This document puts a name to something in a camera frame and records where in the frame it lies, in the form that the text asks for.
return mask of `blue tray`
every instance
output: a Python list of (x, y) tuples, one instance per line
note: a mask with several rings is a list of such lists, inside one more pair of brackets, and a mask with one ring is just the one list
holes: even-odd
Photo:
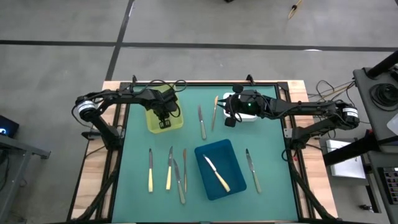
[[(204, 154), (211, 160), (219, 175), (222, 176), (229, 185), (231, 189), (229, 192), (225, 191), (224, 187), (217, 179), (213, 169), (203, 157)], [(209, 200), (216, 200), (246, 190), (246, 182), (244, 181), (241, 168), (239, 167), (230, 140), (225, 139), (197, 147), (195, 149), (195, 155)]]

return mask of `wooden table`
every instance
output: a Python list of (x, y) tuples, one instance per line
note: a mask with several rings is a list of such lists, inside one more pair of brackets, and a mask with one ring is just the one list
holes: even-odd
[[(203, 82), (203, 81), (187, 81), (188, 83), (195, 82)], [(229, 80), (229, 81), (212, 81), (212, 82), (248, 82), (242, 80)], [(304, 81), (302, 80), (264, 80), (264, 81), (256, 81), (256, 83), (267, 83), (267, 82), (287, 82), (289, 85), (289, 93), (291, 102), (302, 101), (308, 102), (307, 91), (305, 89)], [(121, 81), (108, 81), (104, 82), (103, 90), (110, 89), (116, 90), (119, 88)], [(119, 125), (122, 125), (124, 118), (124, 107), (122, 105), (121, 115), (119, 117)], [(112, 123), (114, 114), (115, 114), (116, 105), (110, 106), (102, 115), (103, 119)], [(295, 121), (297, 126), (306, 127), (313, 124), (312, 116), (295, 116)], [(287, 126), (290, 126), (290, 121), (286, 118)], [(317, 140), (311, 139), (308, 142), (309, 144), (313, 144), (315, 146), (319, 146)], [(87, 154), (94, 151), (95, 149), (103, 146), (102, 140), (94, 140), (88, 143)], [(114, 167), (117, 152), (113, 152), (113, 161), (111, 163), (111, 170)], [(305, 169), (307, 172), (308, 183), (311, 188), (311, 191), (315, 194), (316, 198), (319, 202), (326, 208), (326, 210), (337, 217), (337, 211), (335, 207), (335, 202), (333, 200), (328, 175), (326, 173), (326, 168), (323, 163), (322, 152), (318, 149), (314, 149), (312, 147), (307, 147), (302, 151), (303, 159), (305, 164)], [(76, 192), (76, 198), (73, 204), (73, 210), (71, 211), (71, 218), (79, 217), (90, 205), (93, 201), (97, 193), (100, 191), (101, 180), (103, 177), (103, 171), (105, 166), (107, 150), (102, 149), (85, 159), (83, 162), (83, 168), (81, 172), (80, 179), (78, 180), (78, 187)], [(107, 216), (108, 208), (109, 208), (109, 200), (110, 200), (111, 189), (107, 192), (105, 197), (104, 206), (103, 206), (103, 217)], [(307, 203), (304, 196), (304, 193), (299, 190), (300, 201), (303, 209), (303, 216), (308, 216)]]

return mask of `knife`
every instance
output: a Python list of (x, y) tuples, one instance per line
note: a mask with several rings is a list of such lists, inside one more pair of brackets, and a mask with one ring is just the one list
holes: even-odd
[(148, 176), (148, 191), (151, 193), (154, 191), (154, 184), (152, 180), (152, 169), (154, 168), (154, 164), (152, 162), (152, 150), (149, 149), (149, 176)]
[(214, 111), (213, 111), (213, 121), (211, 122), (211, 130), (214, 129), (214, 122), (216, 121), (216, 110), (217, 110), (218, 96), (214, 99)]
[(251, 160), (249, 149), (246, 149), (246, 158), (248, 159), (250, 170), (253, 173), (254, 183), (256, 184), (257, 192), (261, 193), (260, 182), (257, 178), (256, 172), (254, 171), (253, 161)]
[(182, 156), (184, 158), (184, 189), (187, 193), (187, 149), (184, 149)]
[(181, 187), (180, 171), (178, 170), (178, 165), (177, 165), (177, 162), (175, 161), (175, 159), (173, 159), (173, 161), (174, 161), (175, 178), (178, 183), (178, 192), (180, 192), (181, 204), (185, 204), (185, 197), (184, 197), (184, 193), (182, 192), (182, 187)]
[(203, 122), (203, 116), (201, 115), (200, 105), (198, 105), (198, 115), (199, 115), (199, 121), (200, 121), (200, 127), (201, 127), (201, 138), (203, 140), (205, 140), (206, 139), (206, 130), (205, 130), (205, 124)]
[(216, 174), (218, 180), (221, 182), (223, 185), (225, 191), (229, 192), (231, 189), (229, 188), (228, 184), (225, 182), (225, 180), (217, 173), (216, 167), (213, 165), (213, 163), (210, 161), (209, 158), (207, 158), (206, 155), (203, 155), (203, 157), (206, 159), (207, 163), (209, 163), (210, 167), (213, 169), (214, 173)]
[(170, 190), (172, 187), (172, 161), (173, 161), (173, 146), (169, 152), (169, 169), (167, 171), (166, 190)]

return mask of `knife handle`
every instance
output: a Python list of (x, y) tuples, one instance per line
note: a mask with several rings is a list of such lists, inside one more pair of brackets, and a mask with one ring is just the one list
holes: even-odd
[(253, 171), (253, 178), (254, 178), (254, 183), (256, 184), (257, 192), (261, 193), (260, 182), (259, 182), (259, 179), (257, 178), (257, 175), (254, 171)]
[(148, 191), (153, 192), (154, 191), (154, 185), (152, 181), (152, 169), (149, 168), (149, 176), (148, 176)]
[(181, 181), (178, 182), (178, 191), (180, 192), (181, 204), (185, 204), (184, 193), (182, 192)]
[(214, 122), (216, 121), (216, 109), (217, 107), (214, 107), (213, 119), (211, 120), (211, 130), (214, 130)]
[(184, 174), (184, 188), (185, 188), (185, 193), (187, 193), (187, 173)]
[(204, 140), (206, 139), (206, 130), (203, 121), (200, 121), (200, 127), (201, 127), (201, 138)]
[(172, 167), (169, 166), (169, 171), (167, 172), (166, 190), (170, 190), (172, 186)]
[(225, 180), (217, 173), (217, 171), (214, 171), (214, 173), (216, 174), (218, 180), (221, 182), (221, 184), (223, 185), (224, 189), (229, 192), (231, 189), (229, 189), (228, 184), (225, 182)]

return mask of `black floor stripe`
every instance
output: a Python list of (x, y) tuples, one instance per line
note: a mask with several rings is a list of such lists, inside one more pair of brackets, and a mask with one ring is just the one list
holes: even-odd
[(121, 44), (122, 44), (122, 41), (124, 38), (124, 34), (126, 33), (127, 25), (129, 23), (130, 13), (132, 11), (133, 3), (134, 3), (134, 0), (129, 0), (129, 2), (127, 4), (126, 12), (124, 13), (124, 17), (123, 17), (123, 21), (122, 21), (122, 26), (120, 27), (118, 40), (117, 40), (116, 46), (114, 47), (114, 50), (113, 50), (113, 54), (111, 57), (111, 62), (109, 63), (108, 71), (106, 72), (105, 81), (112, 80), (114, 68), (116, 66), (116, 62), (118, 61)]
[(115, 42), (84, 42), (84, 41), (0, 40), (0, 45), (114, 47), (116, 45), (116, 43)]
[(394, 52), (398, 47), (338, 47), (311, 45), (183, 44), (124, 42), (121, 47), (161, 49), (245, 49), (245, 50), (321, 50), (339, 52)]

